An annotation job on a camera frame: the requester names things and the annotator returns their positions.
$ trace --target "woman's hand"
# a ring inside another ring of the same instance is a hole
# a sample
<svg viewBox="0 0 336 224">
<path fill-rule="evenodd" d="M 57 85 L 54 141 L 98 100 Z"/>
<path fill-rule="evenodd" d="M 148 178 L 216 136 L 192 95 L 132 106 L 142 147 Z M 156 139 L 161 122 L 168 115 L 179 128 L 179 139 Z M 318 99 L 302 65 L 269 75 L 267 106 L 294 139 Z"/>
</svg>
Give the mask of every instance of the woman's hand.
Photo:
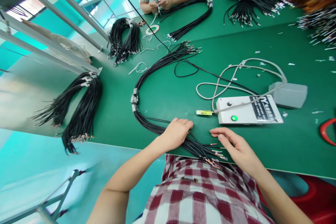
<svg viewBox="0 0 336 224">
<path fill-rule="evenodd" d="M 210 133 L 213 137 L 218 137 L 234 162 L 250 176 L 256 178 L 258 174 L 265 170 L 265 167 L 244 138 L 228 128 L 215 128 L 210 130 Z"/>
<path fill-rule="evenodd" d="M 172 0 L 159 0 L 159 5 L 165 9 L 165 10 L 169 10 L 170 7 L 173 5 L 173 1 Z"/>
<path fill-rule="evenodd" d="M 162 150 L 162 153 L 176 149 L 183 144 L 189 130 L 192 129 L 193 126 L 194 123 L 188 119 L 174 118 L 164 133 L 161 136 L 158 136 L 154 142 L 157 143 L 157 146 Z"/>
<path fill-rule="evenodd" d="M 153 13 L 156 13 L 156 12 L 158 12 L 159 10 L 158 10 L 158 5 L 157 5 L 157 3 L 153 0 L 153 1 L 151 1 L 151 2 L 149 2 L 149 7 L 150 7 L 150 9 L 151 9 L 151 11 L 153 12 Z"/>
</svg>

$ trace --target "control box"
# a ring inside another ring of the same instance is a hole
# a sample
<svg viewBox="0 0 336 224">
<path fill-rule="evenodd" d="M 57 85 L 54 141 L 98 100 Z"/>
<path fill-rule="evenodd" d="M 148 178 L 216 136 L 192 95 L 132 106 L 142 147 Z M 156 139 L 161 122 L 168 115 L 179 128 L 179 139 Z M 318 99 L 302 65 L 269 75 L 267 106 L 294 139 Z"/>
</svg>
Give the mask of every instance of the control box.
<svg viewBox="0 0 336 224">
<path fill-rule="evenodd" d="M 217 100 L 217 110 L 256 100 L 259 96 L 222 97 Z M 260 100 L 240 107 L 218 112 L 220 124 L 278 124 L 283 123 L 281 114 L 269 94 Z"/>
</svg>

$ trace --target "plaid shirt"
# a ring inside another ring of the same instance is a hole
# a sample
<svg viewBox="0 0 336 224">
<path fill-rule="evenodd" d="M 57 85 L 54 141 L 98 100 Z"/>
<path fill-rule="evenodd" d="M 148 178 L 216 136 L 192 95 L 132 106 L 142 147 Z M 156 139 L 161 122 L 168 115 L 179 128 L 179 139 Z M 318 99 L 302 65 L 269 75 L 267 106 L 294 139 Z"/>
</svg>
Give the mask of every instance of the plaid shirt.
<svg viewBox="0 0 336 224">
<path fill-rule="evenodd" d="M 166 155 L 162 183 L 134 223 L 274 223 L 262 210 L 257 184 L 240 168 Z"/>
</svg>

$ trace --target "teal wall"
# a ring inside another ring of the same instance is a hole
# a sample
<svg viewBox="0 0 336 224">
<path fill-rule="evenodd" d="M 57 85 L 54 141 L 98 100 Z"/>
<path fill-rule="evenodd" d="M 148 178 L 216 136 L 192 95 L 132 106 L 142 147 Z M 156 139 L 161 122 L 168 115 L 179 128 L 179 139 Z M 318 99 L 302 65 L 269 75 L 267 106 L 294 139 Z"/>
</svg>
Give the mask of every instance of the teal wall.
<svg viewBox="0 0 336 224">
<path fill-rule="evenodd" d="M 59 0 L 55 4 L 55 7 L 62 11 L 68 18 L 70 18 L 75 24 L 80 24 L 83 21 L 83 18 L 76 12 L 74 9 L 65 1 Z M 45 9 L 39 15 L 32 18 L 30 20 L 33 23 L 36 23 L 53 33 L 60 34 L 62 36 L 69 36 L 73 29 L 64 23 L 61 19 L 59 19 L 54 13 L 50 10 Z M 27 35 L 17 32 L 15 37 L 20 38 L 21 40 L 41 49 L 44 50 L 46 46 L 43 44 L 35 41 L 34 39 L 28 37 Z M 30 54 L 30 52 L 23 50 L 22 48 L 13 45 L 9 42 L 4 42 L 1 46 L 11 49 L 15 52 L 21 53 L 23 55 Z M 0 48 L 0 69 L 8 70 L 15 62 L 17 62 L 21 58 L 20 55 L 9 52 L 3 48 Z"/>
</svg>

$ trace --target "red plastic stool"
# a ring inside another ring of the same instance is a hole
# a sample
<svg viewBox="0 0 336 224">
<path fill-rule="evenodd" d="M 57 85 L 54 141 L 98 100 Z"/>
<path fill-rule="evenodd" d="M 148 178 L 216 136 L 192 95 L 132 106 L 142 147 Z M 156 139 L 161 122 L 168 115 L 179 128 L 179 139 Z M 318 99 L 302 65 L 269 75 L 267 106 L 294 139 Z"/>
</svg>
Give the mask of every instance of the red plastic stool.
<svg viewBox="0 0 336 224">
<path fill-rule="evenodd" d="M 336 187 L 317 177 L 297 175 L 308 184 L 309 189 L 308 192 L 302 196 L 291 197 L 293 202 L 315 224 L 335 224 Z M 267 206 L 259 188 L 258 193 L 260 201 Z"/>
</svg>

